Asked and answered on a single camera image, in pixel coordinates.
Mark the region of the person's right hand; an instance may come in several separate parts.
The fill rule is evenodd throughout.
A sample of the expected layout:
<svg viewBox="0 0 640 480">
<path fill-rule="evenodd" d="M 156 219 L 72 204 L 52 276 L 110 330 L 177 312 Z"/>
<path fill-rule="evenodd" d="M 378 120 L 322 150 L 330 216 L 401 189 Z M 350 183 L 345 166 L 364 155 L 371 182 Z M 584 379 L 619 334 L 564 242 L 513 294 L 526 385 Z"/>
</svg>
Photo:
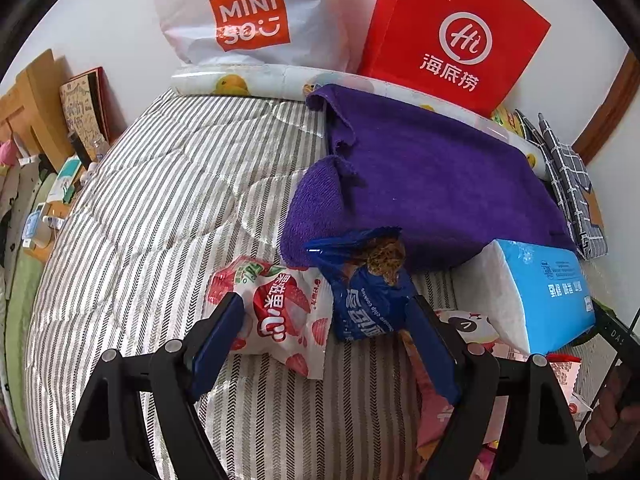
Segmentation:
<svg viewBox="0 0 640 480">
<path fill-rule="evenodd" d="M 639 404 L 616 408 L 624 391 L 616 377 L 608 378 L 587 422 L 585 435 L 590 450 L 602 448 L 608 451 L 600 458 L 602 469 L 613 468 L 638 439 Z"/>
</svg>

